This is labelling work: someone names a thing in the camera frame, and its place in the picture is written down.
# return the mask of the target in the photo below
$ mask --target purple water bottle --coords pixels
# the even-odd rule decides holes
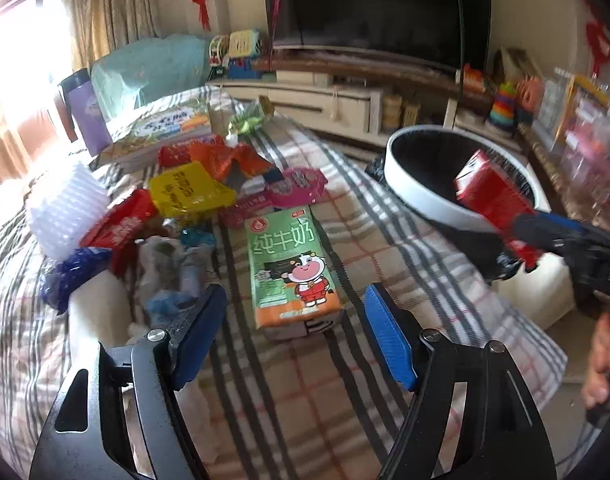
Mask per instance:
[[[102,116],[89,72],[82,68],[61,81],[60,87],[67,110],[76,120],[80,134],[91,156],[96,156],[112,143],[112,136]]]

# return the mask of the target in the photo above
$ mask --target beige curtain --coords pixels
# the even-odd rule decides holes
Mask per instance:
[[[21,136],[9,128],[0,107],[0,184],[9,178],[22,178],[29,172],[31,159]]]
[[[72,24],[72,68],[128,43],[159,36],[155,0],[63,0]]]

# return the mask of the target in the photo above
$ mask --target plaid tablecloth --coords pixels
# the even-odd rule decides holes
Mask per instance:
[[[210,99],[221,118],[237,104],[195,89],[136,110],[129,121],[188,99]],[[352,162],[284,117],[251,142],[280,168],[320,168],[329,183],[311,210],[345,307],[335,328],[290,342],[255,332],[245,234],[214,224],[217,267],[229,294],[223,328],[200,372],[219,438],[208,466],[216,480],[376,477],[411,400],[375,352],[361,300],[382,282],[422,326],[475,346],[503,341],[542,408],[560,384],[566,356],[540,329],[504,304],[474,266],[425,221]],[[124,183],[105,168],[108,187]],[[158,168],[136,177],[147,181]],[[27,476],[54,396],[70,365],[67,316],[38,297],[46,266],[25,212],[0,228],[0,453]],[[138,274],[126,286],[133,295]],[[456,392],[441,458],[460,428],[464,394]]]

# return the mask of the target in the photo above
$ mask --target screw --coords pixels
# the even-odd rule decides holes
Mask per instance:
[[[162,328],[155,328],[154,330],[150,330],[147,334],[147,339],[152,341],[152,343],[156,343],[157,341],[161,341],[165,338],[165,331]]]
[[[492,350],[495,354],[502,354],[505,351],[505,345],[501,343],[501,341],[492,339],[492,341],[490,341],[490,350]]]
[[[438,330],[433,328],[428,328],[427,330],[423,330],[423,339],[425,341],[429,341],[430,343],[436,343],[441,338],[441,333]]]

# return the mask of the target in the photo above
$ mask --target television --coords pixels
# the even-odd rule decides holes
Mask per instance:
[[[462,0],[465,62],[484,69],[491,0]],[[274,0],[265,0],[270,28]],[[281,0],[274,48],[379,51],[460,67],[458,0]]]

